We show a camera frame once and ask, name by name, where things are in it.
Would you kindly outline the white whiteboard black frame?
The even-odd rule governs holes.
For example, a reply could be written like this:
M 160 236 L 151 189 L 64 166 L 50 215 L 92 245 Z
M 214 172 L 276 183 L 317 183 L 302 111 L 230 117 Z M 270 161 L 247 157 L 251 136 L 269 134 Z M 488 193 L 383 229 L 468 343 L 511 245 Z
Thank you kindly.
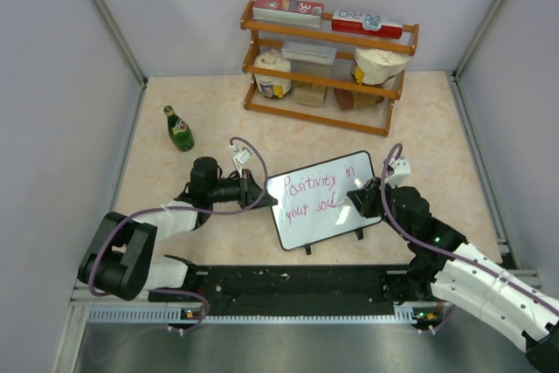
M 266 189 L 278 200 L 271 212 L 280 247 L 308 248 L 378 224 L 381 218 L 362 217 L 353 204 L 335 206 L 348 191 L 360 189 L 373 177 L 365 150 L 271 176 Z

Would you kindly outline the white marker pen magenta cap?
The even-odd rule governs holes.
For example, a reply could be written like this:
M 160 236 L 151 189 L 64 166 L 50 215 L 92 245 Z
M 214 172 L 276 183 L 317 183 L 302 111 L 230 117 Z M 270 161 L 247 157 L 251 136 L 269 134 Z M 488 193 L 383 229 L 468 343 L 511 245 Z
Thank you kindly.
M 349 197 L 344 197 L 344 198 L 342 198 L 341 200 L 339 200 L 339 201 L 335 204 L 335 206 L 336 206 L 336 207 L 340 207 L 340 206 L 343 206 L 343 205 L 351 205 L 351 204 L 352 204 L 351 199 L 350 199 Z

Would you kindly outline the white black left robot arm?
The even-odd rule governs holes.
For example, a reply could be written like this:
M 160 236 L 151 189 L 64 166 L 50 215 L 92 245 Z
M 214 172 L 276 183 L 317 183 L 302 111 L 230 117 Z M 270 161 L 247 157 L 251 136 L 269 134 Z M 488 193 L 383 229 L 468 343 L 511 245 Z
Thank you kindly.
M 191 263 L 177 256 L 154 256 L 155 245 L 194 231 L 214 213 L 214 204 L 235 202 L 239 209 L 273 207 L 278 200 L 259 187 L 248 169 L 222 176 L 217 160 L 193 163 L 190 181 L 170 203 L 127 217 L 112 211 L 101 220 L 78 270 L 78 280 L 97 294 L 133 300 L 143 291 L 168 288 L 179 300 L 192 298 L 197 277 Z

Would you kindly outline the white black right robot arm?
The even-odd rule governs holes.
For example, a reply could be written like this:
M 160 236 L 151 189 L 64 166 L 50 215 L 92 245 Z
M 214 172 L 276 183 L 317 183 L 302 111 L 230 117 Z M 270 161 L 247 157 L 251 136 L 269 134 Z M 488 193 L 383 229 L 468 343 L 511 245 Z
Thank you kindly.
M 364 218 L 381 218 L 406 240 L 414 257 L 410 293 L 445 300 L 504 335 L 540 372 L 558 370 L 558 300 L 494 263 L 450 225 L 435 218 L 413 187 L 373 178 L 348 192 Z

